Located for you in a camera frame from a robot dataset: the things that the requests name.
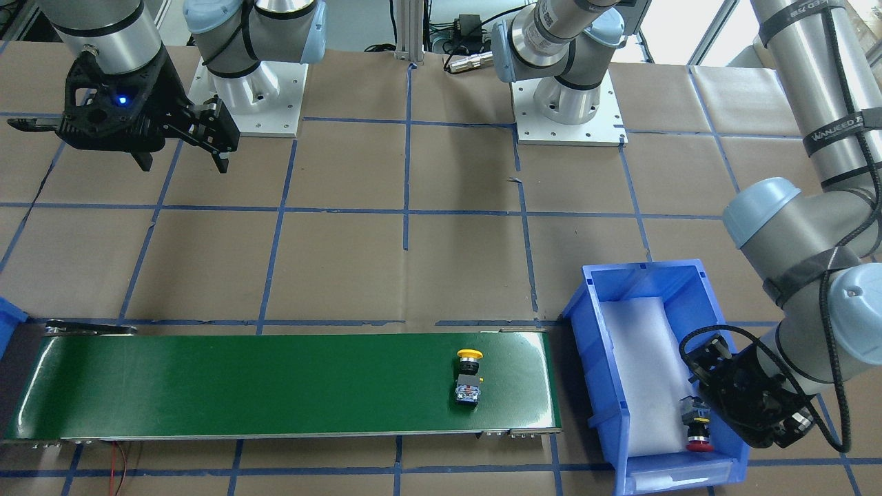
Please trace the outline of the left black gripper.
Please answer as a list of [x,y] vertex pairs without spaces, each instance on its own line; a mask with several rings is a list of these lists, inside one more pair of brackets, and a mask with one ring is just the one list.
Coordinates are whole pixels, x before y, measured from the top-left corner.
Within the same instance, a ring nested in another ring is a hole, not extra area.
[[706,403],[741,435],[759,435],[763,419],[759,375],[749,363],[732,355],[722,337],[709,337],[689,353],[697,390]]

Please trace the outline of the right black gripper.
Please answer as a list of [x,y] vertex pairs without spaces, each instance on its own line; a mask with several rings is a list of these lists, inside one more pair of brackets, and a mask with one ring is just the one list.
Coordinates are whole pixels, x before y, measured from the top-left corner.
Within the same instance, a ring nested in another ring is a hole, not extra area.
[[80,53],[65,79],[62,118],[9,118],[20,132],[56,132],[76,149],[132,155],[151,169],[152,153],[167,138],[179,138],[208,151],[218,173],[229,170],[240,130],[217,95],[197,105],[167,52],[125,74],[104,72],[92,52]]

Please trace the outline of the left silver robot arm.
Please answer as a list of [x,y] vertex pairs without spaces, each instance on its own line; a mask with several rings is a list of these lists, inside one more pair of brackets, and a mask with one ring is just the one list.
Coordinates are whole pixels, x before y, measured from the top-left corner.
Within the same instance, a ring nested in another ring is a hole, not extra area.
[[825,435],[812,401],[828,387],[841,409],[841,442],[850,449],[844,383],[880,365],[880,91],[852,35],[839,31],[841,1],[756,1],[759,38],[782,70],[784,91],[818,167],[822,194],[806,196],[785,178],[744,189],[724,209],[737,248],[763,278],[784,317],[733,353],[726,336],[739,327],[712,322],[673,294],[670,331],[660,347],[618,349],[612,313],[627,307],[624,267],[584,267],[565,307],[586,374],[593,422],[619,417],[622,371],[688,389],[753,448],[782,448],[813,427]]

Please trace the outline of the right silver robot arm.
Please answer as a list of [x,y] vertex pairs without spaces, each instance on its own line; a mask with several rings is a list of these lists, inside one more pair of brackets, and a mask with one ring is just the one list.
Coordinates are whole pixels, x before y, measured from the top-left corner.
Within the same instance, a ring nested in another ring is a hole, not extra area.
[[176,138],[229,169],[243,133],[296,133],[308,65],[327,48],[325,1],[38,1],[74,60],[58,116],[12,117],[143,172]]

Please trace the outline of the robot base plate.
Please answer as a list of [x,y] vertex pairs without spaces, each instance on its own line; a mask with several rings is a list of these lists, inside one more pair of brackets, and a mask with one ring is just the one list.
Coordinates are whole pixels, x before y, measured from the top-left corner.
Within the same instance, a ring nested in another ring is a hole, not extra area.
[[218,95],[243,137],[296,138],[309,65],[263,61],[255,72],[224,79],[196,69],[188,92],[195,103]]
[[586,91],[557,79],[510,84],[517,139],[527,145],[626,145],[626,128],[609,72]]

